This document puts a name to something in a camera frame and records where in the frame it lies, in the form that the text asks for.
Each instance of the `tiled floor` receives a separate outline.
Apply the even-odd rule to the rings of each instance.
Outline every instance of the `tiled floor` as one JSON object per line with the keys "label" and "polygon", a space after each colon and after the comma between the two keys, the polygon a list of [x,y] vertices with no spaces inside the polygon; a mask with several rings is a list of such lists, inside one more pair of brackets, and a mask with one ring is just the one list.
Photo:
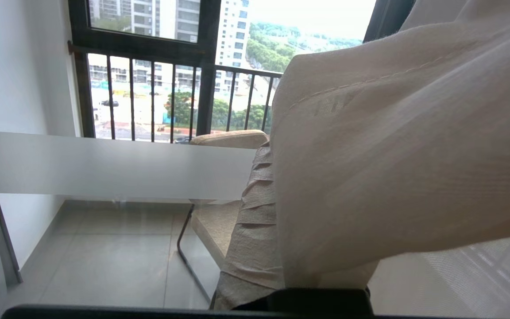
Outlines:
{"label": "tiled floor", "polygon": [[[8,292],[21,303],[207,309],[178,256],[186,206],[69,206]],[[182,249],[208,291],[219,269],[188,227]]]}

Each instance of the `metal chair leg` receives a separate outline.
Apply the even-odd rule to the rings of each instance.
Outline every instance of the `metal chair leg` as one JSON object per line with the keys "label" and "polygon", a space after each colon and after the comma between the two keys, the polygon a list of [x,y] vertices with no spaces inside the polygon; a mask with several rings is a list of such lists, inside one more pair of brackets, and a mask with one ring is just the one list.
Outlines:
{"label": "metal chair leg", "polygon": [[188,269],[188,272],[190,275],[192,275],[192,278],[194,278],[194,281],[200,287],[200,290],[202,291],[202,294],[204,295],[204,298],[210,303],[211,299],[208,293],[206,292],[206,289],[204,289],[204,286],[200,282],[200,279],[196,276],[196,273],[192,269],[192,266],[188,262],[188,259],[186,259],[186,256],[184,256],[184,252],[182,251],[182,248],[180,248],[180,240],[182,240],[182,235],[184,235],[184,230],[186,230],[186,226],[188,225],[188,222],[190,221],[190,218],[192,217],[192,212],[194,211],[194,204],[190,207],[190,210],[188,211],[188,215],[186,216],[186,220],[184,221],[184,225],[182,226],[182,230],[180,231],[180,235],[178,235],[178,241],[176,242],[176,248],[178,248],[178,254],[180,255],[180,258],[182,258],[182,261],[184,262],[184,265],[186,265],[186,268]]}

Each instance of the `sky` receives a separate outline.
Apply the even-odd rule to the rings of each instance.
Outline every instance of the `sky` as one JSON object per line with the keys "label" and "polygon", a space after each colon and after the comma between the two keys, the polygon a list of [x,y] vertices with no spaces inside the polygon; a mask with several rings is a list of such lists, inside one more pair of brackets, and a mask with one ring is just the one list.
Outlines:
{"label": "sky", "polygon": [[249,14],[253,22],[362,40],[374,6],[375,0],[249,0]]}

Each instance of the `chair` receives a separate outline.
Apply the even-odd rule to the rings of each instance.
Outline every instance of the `chair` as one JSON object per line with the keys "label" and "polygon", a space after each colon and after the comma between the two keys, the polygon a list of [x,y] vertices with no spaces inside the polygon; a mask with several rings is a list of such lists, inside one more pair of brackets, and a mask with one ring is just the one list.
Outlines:
{"label": "chair", "polygon": [[[268,141],[268,137],[263,131],[246,130],[223,132],[210,135],[197,136],[190,140],[190,145],[211,146],[211,147],[227,147],[227,148],[244,148],[257,149],[263,143]],[[208,252],[214,258],[214,261],[222,269],[225,256],[227,254],[229,242],[233,232],[233,227],[237,220],[241,200],[228,202],[221,205],[210,205],[215,200],[196,200],[191,199],[192,206],[188,211],[184,225],[180,235],[178,236],[177,248],[178,254],[184,261],[186,268],[194,278],[194,281],[200,287],[204,297],[208,301],[211,297],[198,279],[192,266],[186,259],[184,252],[180,247],[180,241],[184,235],[184,231],[188,223],[192,224],[192,228],[202,243],[206,246]]]}

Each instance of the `white wall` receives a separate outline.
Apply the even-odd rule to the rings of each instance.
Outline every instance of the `white wall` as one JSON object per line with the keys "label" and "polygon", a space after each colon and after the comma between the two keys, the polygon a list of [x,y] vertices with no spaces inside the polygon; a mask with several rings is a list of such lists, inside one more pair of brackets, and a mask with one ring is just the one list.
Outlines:
{"label": "white wall", "polygon": [[[0,131],[80,135],[65,5],[0,0]],[[0,194],[20,267],[62,202],[52,195]]]}

